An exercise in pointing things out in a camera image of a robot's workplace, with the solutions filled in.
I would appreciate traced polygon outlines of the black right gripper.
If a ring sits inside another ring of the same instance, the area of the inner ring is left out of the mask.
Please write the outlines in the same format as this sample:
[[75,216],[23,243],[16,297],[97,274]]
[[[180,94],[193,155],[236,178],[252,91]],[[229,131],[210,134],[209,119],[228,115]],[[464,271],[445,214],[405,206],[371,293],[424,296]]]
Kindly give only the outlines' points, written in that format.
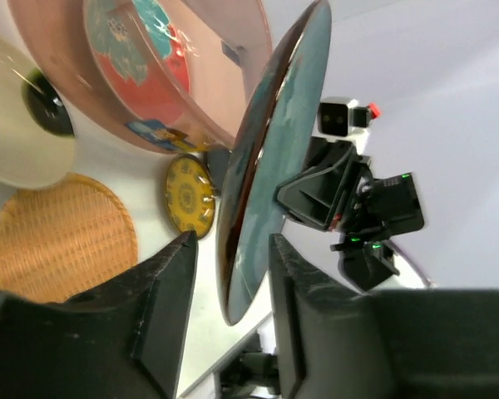
[[310,228],[352,241],[381,241],[425,226],[413,174],[373,176],[369,158],[350,141],[312,139],[302,172],[278,185],[275,202]]

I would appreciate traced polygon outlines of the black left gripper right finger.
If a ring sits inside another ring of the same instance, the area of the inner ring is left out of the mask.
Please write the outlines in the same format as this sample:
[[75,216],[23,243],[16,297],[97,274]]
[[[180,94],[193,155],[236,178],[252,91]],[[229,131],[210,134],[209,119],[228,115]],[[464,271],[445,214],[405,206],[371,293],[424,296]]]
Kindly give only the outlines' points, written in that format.
[[285,398],[499,398],[499,289],[359,294],[269,238]]

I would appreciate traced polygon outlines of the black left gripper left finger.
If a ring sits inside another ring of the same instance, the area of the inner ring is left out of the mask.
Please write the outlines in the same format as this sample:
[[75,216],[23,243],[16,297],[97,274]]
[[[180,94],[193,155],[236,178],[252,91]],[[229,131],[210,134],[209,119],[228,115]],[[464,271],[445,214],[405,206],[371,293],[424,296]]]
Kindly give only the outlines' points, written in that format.
[[198,243],[157,254],[64,303],[0,291],[0,398],[173,398]]

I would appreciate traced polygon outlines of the blue-grey glazed plate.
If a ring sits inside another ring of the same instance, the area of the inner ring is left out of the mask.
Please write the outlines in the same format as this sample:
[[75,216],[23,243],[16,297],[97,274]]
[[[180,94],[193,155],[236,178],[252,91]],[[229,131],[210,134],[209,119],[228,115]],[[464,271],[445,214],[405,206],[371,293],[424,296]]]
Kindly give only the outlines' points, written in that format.
[[268,60],[230,152],[216,227],[221,312],[230,326],[248,311],[281,231],[277,187],[303,168],[329,59],[332,13],[314,1]]

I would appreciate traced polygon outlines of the red and teal floral plate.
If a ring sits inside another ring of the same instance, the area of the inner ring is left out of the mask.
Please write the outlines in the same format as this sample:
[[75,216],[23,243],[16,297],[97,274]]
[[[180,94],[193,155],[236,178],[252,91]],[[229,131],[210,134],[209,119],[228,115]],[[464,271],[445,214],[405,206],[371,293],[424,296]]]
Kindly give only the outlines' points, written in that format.
[[85,1],[83,17],[87,42],[96,66],[110,88],[134,116],[173,124],[184,109],[170,93],[170,83],[156,74],[153,62],[137,48],[125,15],[135,10],[157,56],[168,67],[184,91],[190,76],[180,37],[157,1]]

